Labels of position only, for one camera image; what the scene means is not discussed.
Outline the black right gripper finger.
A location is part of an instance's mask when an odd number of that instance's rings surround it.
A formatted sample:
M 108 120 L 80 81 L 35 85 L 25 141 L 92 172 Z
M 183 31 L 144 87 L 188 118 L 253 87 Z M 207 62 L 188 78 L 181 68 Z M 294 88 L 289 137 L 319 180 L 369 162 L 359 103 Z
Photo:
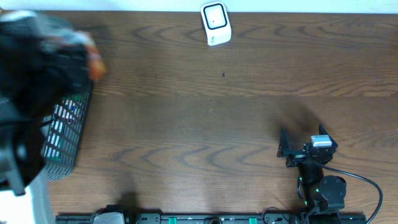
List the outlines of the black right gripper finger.
M 287 157 L 291 152 L 289 140 L 287 138 L 287 132 L 284 127 L 280 130 L 280 141 L 277 151 L 277 157 Z
M 332 137 L 327 133 L 326 129 L 322 124 L 319 125 L 318 127 L 318 138 L 321 142 L 332 142 Z

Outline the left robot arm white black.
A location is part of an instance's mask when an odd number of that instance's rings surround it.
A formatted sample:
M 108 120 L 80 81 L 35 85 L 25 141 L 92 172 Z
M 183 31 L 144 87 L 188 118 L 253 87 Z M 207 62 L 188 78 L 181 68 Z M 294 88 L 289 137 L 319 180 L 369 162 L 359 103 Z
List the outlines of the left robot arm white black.
M 87 32 L 36 11 L 1 14 L 1 190 L 75 166 L 95 81 L 106 72 Z

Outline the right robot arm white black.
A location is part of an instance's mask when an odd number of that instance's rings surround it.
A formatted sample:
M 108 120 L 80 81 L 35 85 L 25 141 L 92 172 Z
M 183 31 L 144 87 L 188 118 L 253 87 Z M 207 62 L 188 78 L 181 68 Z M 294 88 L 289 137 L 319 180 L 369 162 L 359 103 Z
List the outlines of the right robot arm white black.
M 280 131 L 277 157 L 286 160 L 286 167 L 298 169 L 297 194 L 305 201 L 305 208 L 291 215 L 289 223 L 340 223 L 338 212 L 345 207 L 345 179 L 323 173 L 338 144 L 322 125 L 318 130 L 301 149 L 291 148 L 287 131 Z

